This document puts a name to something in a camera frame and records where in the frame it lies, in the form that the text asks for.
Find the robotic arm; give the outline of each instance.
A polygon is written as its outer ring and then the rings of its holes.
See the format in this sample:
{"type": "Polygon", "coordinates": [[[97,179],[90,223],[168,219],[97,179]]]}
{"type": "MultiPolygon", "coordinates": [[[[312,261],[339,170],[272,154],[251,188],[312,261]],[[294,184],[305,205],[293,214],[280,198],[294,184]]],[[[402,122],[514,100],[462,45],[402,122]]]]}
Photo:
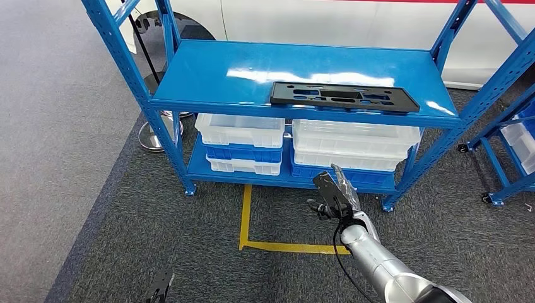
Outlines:
{"type": "Polygon", "coordinates": [[[381,245],[373,223],[360,209],[355,189],[338,166],[332,167],[338,184],[327,172],[316,176],[313,181],[325,203],[311,207],[321,220],[339,219],[341,242],[383,302],[471,303],[460,292],[418,276],[381,245]]]}

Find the black plastic tray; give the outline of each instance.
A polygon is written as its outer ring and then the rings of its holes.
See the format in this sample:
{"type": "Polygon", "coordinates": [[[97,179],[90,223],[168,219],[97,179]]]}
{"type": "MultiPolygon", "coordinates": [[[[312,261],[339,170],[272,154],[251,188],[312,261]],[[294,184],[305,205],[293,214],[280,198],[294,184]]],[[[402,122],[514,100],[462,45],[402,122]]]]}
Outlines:
{"type": "Polygon", "coordinates": [[[389,112],[420,111],[420,106],[401,87],[274,82],[270,102],[389,112]]]}

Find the white car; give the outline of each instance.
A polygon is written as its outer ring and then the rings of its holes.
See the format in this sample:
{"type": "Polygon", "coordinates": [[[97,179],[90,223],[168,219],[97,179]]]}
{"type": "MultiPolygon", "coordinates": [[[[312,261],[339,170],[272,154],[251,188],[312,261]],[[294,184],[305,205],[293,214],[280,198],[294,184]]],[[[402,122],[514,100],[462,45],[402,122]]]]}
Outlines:
{"type": "MultiPolygon", "coordinates": [[[[175,16],[192,20],[216,40],[290,42],[430,49],[455,0],[170,0],[175,16]]],[[[504,0],[529,32],[535,27],[535,0],[504,0]]],[[[112,12],[120,0],[107,0],[112,12]]],[[[154,0],[132,12],[141,32],[158,13],[154,0]]],[[[136,52],[129,22],[121,32],[136,52]]],[[[450,49],[442,78],[449,87],[477,89],[516,44],[484,3],[478,3],[450,49]]]]}

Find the blue plastic bin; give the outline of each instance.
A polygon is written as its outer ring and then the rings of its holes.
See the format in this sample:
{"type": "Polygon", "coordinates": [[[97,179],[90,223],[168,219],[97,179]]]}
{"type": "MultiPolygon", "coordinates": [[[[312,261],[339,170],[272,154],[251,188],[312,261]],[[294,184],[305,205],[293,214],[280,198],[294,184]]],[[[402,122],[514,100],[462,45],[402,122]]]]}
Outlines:
{"type": "MultiPolygon", "coordinates": [[[[531,102],[523,111],[519,112],[520,118],[527,118],[535,116],[535,102],[531,102]]],[[[535,137],[535,119],[526,120],[522,122],[529,131],[535,137]]]]}
{"type": "Polygon", "coordinates": [[[244,159],[256,162],[279,163],[283,156],[283,148],[254,147],[253,145],[229,144],[212,145],[203,144],[206,155],[213,159],[244,159]]]}
{"type": "MultiPolygon", "coordinates": [[[[330,167],[301,165],[294,162],[293,145],[290,146],[291,175],[293,177],[302,177],[312,179],[320,172],[327,171],[331,177],[336,180],[334,170],[330,167]]],[[[382,170],[364,170],[364,169],[343,169],[344,175],[351,183],[365,183],[381,185],[389,178],[392,178],[394,172],[385,172],[382,170]]]]}

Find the carpet floor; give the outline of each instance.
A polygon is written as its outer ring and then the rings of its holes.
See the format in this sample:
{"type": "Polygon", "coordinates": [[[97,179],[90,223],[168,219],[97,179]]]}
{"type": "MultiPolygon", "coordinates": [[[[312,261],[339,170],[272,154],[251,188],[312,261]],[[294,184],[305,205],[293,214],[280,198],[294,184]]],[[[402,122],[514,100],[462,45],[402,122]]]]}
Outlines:
{"type": "MultiPolygon", "coordinates": [[[[473,94],[450,90],[459,110],[473,94]]],[[[462,140],[499,112],[496,103],[462,140]]],[[[141,302],[162,268],[175,273],[167,302],[365,302],[333,255],[239,251],[244,186],[198,182],[196,195],[184,196],[166,156],[138,148],[142,121],[118,160],[122,174],[95,203],[47,302],[141,302]]],[[[183,122],[187,160],[196,130],[193,117],[183,122]]],[[[422,149],[439,134],[426,130],[422,149]]],[[[513,174],[503,148],[492,143],[513,174]]],[[[501,208],[481,202],[481,192],[496,189],[482,151],[453,148],[392,213],[381,211],[374,195],[361,200],[383,245],[418,274],[473,302],[535,302],[535,213],[524,204],[533,205],[534,194],[518,194],[501,208]]],[[[336,225],[318,221],[306,204],[318,197],[314,190],[253,186],[249,239],[329,244],[336,225]]],[[[342,259],[377,298],[352,259],[342,259]]]]}

